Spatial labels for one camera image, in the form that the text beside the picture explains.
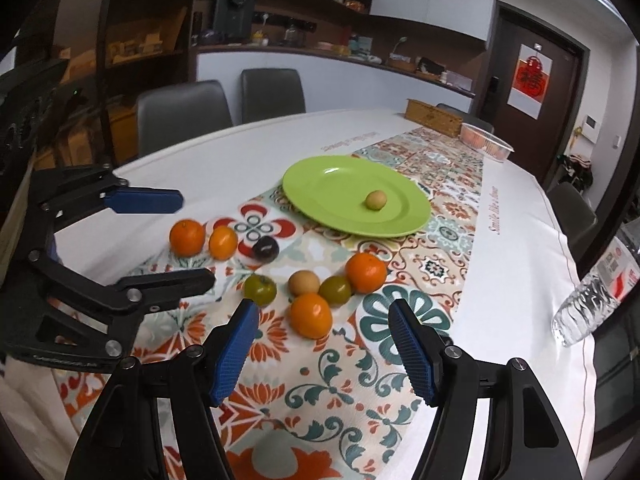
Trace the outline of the dark wooden door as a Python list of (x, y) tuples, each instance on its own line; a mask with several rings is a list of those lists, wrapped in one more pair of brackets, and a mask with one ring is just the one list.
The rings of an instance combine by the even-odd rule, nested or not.
[(548, 186), (584, 94), (590, 50), (498, 1), (474, 113), (513, 148), (510, 161)]

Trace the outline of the small orange kumquat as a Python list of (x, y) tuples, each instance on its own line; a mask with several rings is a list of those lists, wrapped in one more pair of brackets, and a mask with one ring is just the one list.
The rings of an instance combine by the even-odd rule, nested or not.
[(208, 240), (209, 255), (218, 261), (230, 259), (238, 247), (238, 236), (230, 226), (217, 226)]

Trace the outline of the green plate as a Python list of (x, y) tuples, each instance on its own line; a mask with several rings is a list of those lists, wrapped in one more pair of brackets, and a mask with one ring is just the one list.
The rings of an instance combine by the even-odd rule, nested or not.
[[(420, 231), (431, 217), (426, 194), (399, 172), (377, 162), (346, 155), (321, 155), (296, 162), (282, 178), (288, 201), (327, 228), (374, 238)], [(370, 210), (367, 195), (382, 190), (387, 204)]]

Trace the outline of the red poster on door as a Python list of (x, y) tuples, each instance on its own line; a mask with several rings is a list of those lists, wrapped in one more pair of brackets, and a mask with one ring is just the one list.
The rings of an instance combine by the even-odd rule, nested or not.
[(541, 50), (522, 44), (506, 104), (537, 120), (549, 89), (552, 64)]

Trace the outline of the white tablecloth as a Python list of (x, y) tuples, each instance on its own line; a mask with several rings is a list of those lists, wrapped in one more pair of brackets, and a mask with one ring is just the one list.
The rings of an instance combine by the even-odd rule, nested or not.
[[(352, 156), (420, 127), (390, 110), (269, 119), (166, 148), (120, 168), (118, 175), (134, 185), (176, 188), (186, 200), (180, 217), (206, 227), (213, 218), (281, 186), (285, 171), (300, 160)], [(520, 358), (528, 363), (583, 476), (594, 433), (594, 343), (565, 348), (551, 333), (552, 315), (578, 283), (574, 259), (536, 179), (512, 162), (483, 159), (469, 272), (446, 335), (475, 359), (502, 364)], [(110, 284), (141, 275), (132, 268), (169, 249), (174, 223), (171, 216), (102, 211), (59, 232), (58, 254), (66, 266)], [(373, 479), (411, 477), (434, 416), (422, 402), (392, 461)]]

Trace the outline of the patterned table runner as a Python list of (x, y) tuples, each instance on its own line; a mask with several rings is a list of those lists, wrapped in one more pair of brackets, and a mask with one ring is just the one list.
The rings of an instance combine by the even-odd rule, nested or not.
[(334, 231), (301, 214), (282, 186), (207, 223), (227, 241), (179, 258), (169, 249), (133, 274), (205, 268), (215, 286), (176, 310), (148, 316), (134, 354), (145, 363), (200, 344), (243, 298), (257, 332), (233, 392), (213, 411), (239, 479), (373, 479), (405, 440), (421, 400), (388, 327), (404, 300), (450, 331), (472, 256), (484, 159), (427, 128), (360, 148), (410, 180), (430, 202), (416, 232), (379, 238)]

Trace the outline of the clear water bottle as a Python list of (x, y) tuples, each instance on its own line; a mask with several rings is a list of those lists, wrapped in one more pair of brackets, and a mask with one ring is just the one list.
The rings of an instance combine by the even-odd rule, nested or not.
[(623, 223), (551, 322), (564, 347), (592, 334), (639, 284), (639, 219)]

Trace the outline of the grey chair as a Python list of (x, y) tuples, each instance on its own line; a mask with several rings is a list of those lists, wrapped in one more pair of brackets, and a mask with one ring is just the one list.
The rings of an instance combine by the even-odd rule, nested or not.
[(173, 84), (144, 92), (137, 100), (138, 156), (232, 126), (219, 81)]
[(241, 73), (242, 122), (304, 114), (302, 81), (292, 68), (252, 68)]

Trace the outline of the large orange mandarin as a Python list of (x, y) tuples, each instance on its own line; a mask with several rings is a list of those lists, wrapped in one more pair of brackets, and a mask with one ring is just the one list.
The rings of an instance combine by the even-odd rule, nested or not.
[(331, 330), (333, 315), (319, 294), (305, 294), (296, 297), (288, 308), (288, 322), (299, 336), (317, 340)]

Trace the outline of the tan longan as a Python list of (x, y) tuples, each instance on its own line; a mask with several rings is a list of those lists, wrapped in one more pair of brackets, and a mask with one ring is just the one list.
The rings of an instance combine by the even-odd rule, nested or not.
[(387, 195), (382, 190), (374, 190), (367, 195), (364, 204), (370, 210), (381, 210), (387, 204)]
[(320, 288), (318, 275), (309, 270), (299, 270), (288, 279), (288, 290), (294, 297), (316, 294)]

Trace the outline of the clear plastic fruit container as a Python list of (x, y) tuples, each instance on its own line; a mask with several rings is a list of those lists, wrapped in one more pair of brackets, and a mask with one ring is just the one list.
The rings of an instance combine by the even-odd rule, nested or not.
[(504, 162), (514, 152), (514, 148), (480, 127), (462, 122), (459, 139), (472, 150), (486, 155), (495, 162)]

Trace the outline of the black coffee machine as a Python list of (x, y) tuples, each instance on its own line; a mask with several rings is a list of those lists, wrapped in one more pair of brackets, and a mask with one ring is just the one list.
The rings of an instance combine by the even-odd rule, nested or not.
[(220, 42), (250, 38), (255, 0), (216, 0), (212, 31)]

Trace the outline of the green tomato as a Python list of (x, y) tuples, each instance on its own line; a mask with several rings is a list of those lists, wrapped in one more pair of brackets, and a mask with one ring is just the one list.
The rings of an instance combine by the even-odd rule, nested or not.
[(277, 285), (271, 279), (259, 274), (250, 275), (243, 283), (243, 297), (252, 300), (257, 307), (269, 306), (277, 297)]
[(318, 294), (330, 307), (341, 307), (352, 298), (352, 286), (344, 275), (332, 275), (322, 282)]

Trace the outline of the dark plum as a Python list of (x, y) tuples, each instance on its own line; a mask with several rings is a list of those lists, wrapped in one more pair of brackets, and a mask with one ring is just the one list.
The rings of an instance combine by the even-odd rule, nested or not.
[(280, 254), (277, 240), (269, 235), (262, 236), (252, 247), (252, 257), (262, 263), (270, 263)]

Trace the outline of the far grey chair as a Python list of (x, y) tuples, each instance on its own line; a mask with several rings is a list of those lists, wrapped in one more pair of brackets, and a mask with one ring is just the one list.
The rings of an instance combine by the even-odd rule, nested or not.
[(302, 81), (292, 68), (252, 68), (241, 73), (242, 122), (304, 114)]

